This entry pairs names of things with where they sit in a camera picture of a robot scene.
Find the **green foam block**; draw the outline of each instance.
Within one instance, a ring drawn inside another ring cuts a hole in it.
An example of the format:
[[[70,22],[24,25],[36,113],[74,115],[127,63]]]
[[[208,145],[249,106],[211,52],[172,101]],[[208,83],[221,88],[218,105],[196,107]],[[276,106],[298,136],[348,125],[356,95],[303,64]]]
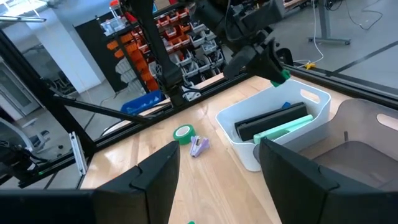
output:
[[[287,133],[290,133],[302,126],[307,125],[309,122],[313,120],[312,115],[306,115],[302,118],[295,119],[294,121],[279,125],[278,127],[274,127],[268,129],[267,131],[263,131],[261,133],[255,134],[253,136],[253,140],[255,144],[259,144],[262,138],[267,138],[269,140],[275,140]]]

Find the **gray floor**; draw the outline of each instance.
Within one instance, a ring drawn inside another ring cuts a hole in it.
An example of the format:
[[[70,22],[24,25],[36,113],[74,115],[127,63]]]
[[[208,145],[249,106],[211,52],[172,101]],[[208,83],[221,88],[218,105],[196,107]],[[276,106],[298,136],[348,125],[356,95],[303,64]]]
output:
[[[367,27],[377,19],[378,15],[370,12],[361,12],[361,9],[375,1],[376,0],[344,0],[337,11],[330,12],[332,36],[351,38],[351,45],[319,44],[319,49],[323,52],[325,57],[317,63],[317,67],[334,71],[337,68],[347,65],[350,62],[362,58],[398,40],[398,30],[395,29],[394,24],[398,19],[398,14],[396,13],[396,11],[398,11],[398,1],[380,0],[380,2],[369,8],[384,14],[383,18],[370,30],[362,30],[350,21],[345,5],[346,2],[348,3],[352,18],[357,23],[362,23],[363,26]],[[318,9],[316,12],[318,24],[317,34],[320,34]],[[313,9],[311,7],[294,9],[287,14],[287,17],[283,21],[274,26],[275,31],[272,35],[277,38],[277,41],[280,42],[282,47],[288,47],[292,51],[294,60],[314,61],[320,58],[320,55],[314,44],[309,43],[307,40],[307,37],[313,36],[313,25]],[[342,74],[398,88],[398,79],[396,78],[398,67],[395,67],[394,63],[394,56],[397,54],[398,46],[342,71]],[[104,82],[100,86],[89,90],[88,93],[81,94],[78,99],[119,110],[122,104],[138,96],[138,93],[134,94],[128,91],[123,91],[115,95],[109,83]],[[98,138],[105,128],[119,121],[117,118],[96,114],[89,125],[87,125],[93,115],[92,112],[75,108],[69,108],[69,110],[82,127],[86,128],[87,133],[93,139]],[[65,145],[64,149],[61,151],[54,149],[43,155],[53,157],[59,153],[67,152],[70,148],[67,133],[48,111],[38,111],[36,114],[21,121],[21,124],[34,117],[40,118],[37,123],[37,128],[39,130],[47,129],[50,131],[51,141],[47,143],[49,146],[61,143]],[[29,186],[29,188],[42,189],[47,184],[48,179],[49,177]],[[56,178],[54,178],[49,188],[74,188],[78,179],[79,176],[77,174],[76,165],[74,164],[62,170]],[[14,188],[15,186],[16,180],[10,180],[5,185],[1,186],[1,188]]]
[[[378,17],[378,14],[361,12],[362,8],[376,2],[376,0],[344,0],[341,7],[330,12],[330,26],[332,37],[345,37],[351,39],[351,45],[319,44],[318,47],[324,54],[324,59],[317,63],[317,67],[334,71],[344,65],[354,62],[388,44],[398,40],[398,30],[395,23],[398,19],[398,1],[380,0],[369,7],[383,13],[383,17],[370,30],[362,30],[354,25],[347,12],[348,3],[351,17],[364,27],[370,26]],[[317,12],[317,34],[320,35],[320,21]],[[273,36],[288,47],[294,60],[317,60],[321,56],[313,43],[307,41],[307,37],[313,36],[314,18],[312,7],[294,9],[287,17],[275,25]],[[342,71],[342,74],[375,82],[389,87],[398,88],[398,67],[394,64],[394,57],[398,49],[391,48],[373,58]]]
[[[131,101],[139,97],[140,93],[133,93],[129,90],[123,90],[118,94],[115,94],[111,86],[107,81],[103,82],[87,92],[80,94],[77,100],[92,103],[95,105],[101,105],[114,110],[120,110],[125,102]],[[114,123],[120,121],[118,118],[106,116],[103,114],[95,114],[90,111],[76,109],[68,107],[73,117],[79,122],[79,124],[85,128],[86,132],[92,139],[97,139],[101,136],[103,131]],[[71,150],[71,144],[68,137],[68,133],[62,128],[61,124],[51,115],[51,113],[45,109],[37,110],[23,119],[16,122],[16,125],[22,126],[26,122],[33,118],[38,118],[34,128],[43,131],[49,131],[46,136],[49,139],[45,143],[45,148],[48,149],[36,156],[44,159],[54,159],[60,155],[66,154]],[[28,136],[34,135],[34,130],[25,128],[24,132]],[[57,146],[62,145],[63,149],[59,149]],[[27,189],[43,189],[49,182],[51,176],[41,181],[36,182],[27,187]],[[48,189],[74,189],[80,180],[76,164],[73,164],[64,170],[58,172],[55,178],[51,181]],[[12,178],[5,184],[0,186],[0,189],[18,189],[18,180]]]

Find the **storage rack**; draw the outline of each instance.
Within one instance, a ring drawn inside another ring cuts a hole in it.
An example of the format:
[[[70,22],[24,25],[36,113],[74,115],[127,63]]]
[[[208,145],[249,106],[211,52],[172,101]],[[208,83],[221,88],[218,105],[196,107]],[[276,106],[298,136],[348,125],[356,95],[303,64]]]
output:
[[[173,17],[170,17],[168,15],[170,11],[176,11]],[[157,21],[159,34],[161,36],[164,36],[167,41],[171,43],[170,46],[167,47],[167,51],[169,54],[173,54],[180,49],[187,49],[193,52],[197,48],[200,48],[200,45],[194,47],[192,45],[192,41],[190,40],[189,33],[191,32],[191,30],[193,30],[193,27],[190,21],[188,10],[184,7],[184,5],[177,3],[166,7],[163,10],[157,11],[154,13],[154,19]],[[184,23],[189,23],[190,27],[184,27],[182,25]],[[168,29],[174,30],[174,33],[168,32]],[[123,58],[125,55],[131,55],[132,52],[135,50],[137,50],[138,52],[142,52],[143,60],[137,57],[136,60],[134,59],[134,57],[126,57],[126,59],[134,73],[137,75],[137,79],[139,80],[142,87],[145,89],[146,93],[158,88],[156,82],[154,82],[156,86],[154,86],[153,84],[152,86],[148,86],[147,81],[151,77],[149,76],[150,73],[146,70],[145,67],[150,69],[149,64],[150,62],[154,61],[154,56],[150,52],[149,48],[146,47],[145,40],[142,36],[142,31],[138,23],[133,22],[129,26],[105,37],[104,40],[107,42],[108,45],[114,45],[113,47],[108,48],[115,50],[115,56],[117,56],[117,58]],[[221,50],[220,44],[218,41],[214,41],[214,43],[216,44],[216,49],[220,49],[220,52],[222,53],[222,64],[224,64],[225,56],[223,54],[223,51]]]

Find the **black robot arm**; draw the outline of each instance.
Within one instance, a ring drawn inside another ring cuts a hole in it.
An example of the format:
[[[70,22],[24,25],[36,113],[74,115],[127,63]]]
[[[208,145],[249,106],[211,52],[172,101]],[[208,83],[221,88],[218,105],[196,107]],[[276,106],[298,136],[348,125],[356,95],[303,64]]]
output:
[[[239,70],[276,83],[285,82],[282,65],[270,39],[269,25],[281,20],[283,1],[196,0],[191,2],[194,19],[207,26],[233,52],[233,59],[225,66],[224,76],[233,78]]]

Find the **desk leg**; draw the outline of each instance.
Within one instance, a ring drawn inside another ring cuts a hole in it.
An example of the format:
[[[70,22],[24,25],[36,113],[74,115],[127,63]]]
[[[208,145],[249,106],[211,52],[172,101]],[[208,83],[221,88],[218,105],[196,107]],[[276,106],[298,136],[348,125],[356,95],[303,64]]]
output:
[[[329,11],[327,11],[325,8],[325,0],[319,0],[318,8],[319,8],[319,18],[321,23],[321,37],[316,37],[315,41],[317,43],[349,45],[351,43],[351,39],[330,38]],[[308,41],[313,42],[314,41],[313,37],[309,37]]]

